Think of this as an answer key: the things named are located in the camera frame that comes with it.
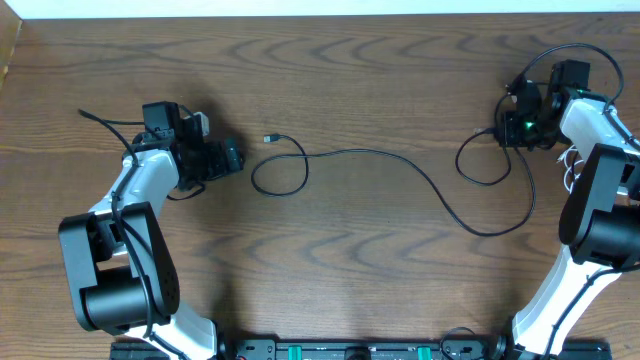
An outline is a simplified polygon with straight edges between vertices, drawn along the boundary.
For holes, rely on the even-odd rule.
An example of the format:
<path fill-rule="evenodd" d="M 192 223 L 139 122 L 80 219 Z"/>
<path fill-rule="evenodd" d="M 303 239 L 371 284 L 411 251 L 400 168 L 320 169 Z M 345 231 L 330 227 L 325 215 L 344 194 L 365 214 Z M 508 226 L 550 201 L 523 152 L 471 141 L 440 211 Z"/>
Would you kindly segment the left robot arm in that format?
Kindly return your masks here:
<path fill-rule="evenodd" d="M 142 113 L 142 131 L 118 138 L 125 150 L 111 188 L 59 225 L 73 312 L 86 331 L 139 339 L 170 359 L 220 359 L 217 325 L 182 300 L 157 217 L 172 191 L 193 198 L 244 158 L 234 140 L 209 140 L 202 112 L 161 101 Z"/>

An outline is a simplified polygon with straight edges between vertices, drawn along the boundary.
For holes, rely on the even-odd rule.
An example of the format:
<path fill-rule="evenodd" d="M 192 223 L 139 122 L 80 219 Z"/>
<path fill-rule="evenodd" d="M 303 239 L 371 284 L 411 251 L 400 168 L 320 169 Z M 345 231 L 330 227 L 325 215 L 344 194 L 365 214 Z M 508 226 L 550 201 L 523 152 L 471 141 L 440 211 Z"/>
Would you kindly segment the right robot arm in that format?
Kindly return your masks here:
<path fill-rule="evenodd" d="M 566 142 L 583 160 L 560 216 L 558 257 L 511 318 L 500 342 L 503 359 L 558 357 L 599 293 L 639 268 L 639 143 L 613 100 L 590 91 L 589 73 L 586 62 L 558 62 L 546 92 L 519 74 L 507 89 L 516 108 L 496 123 L 502 145 Z"/>

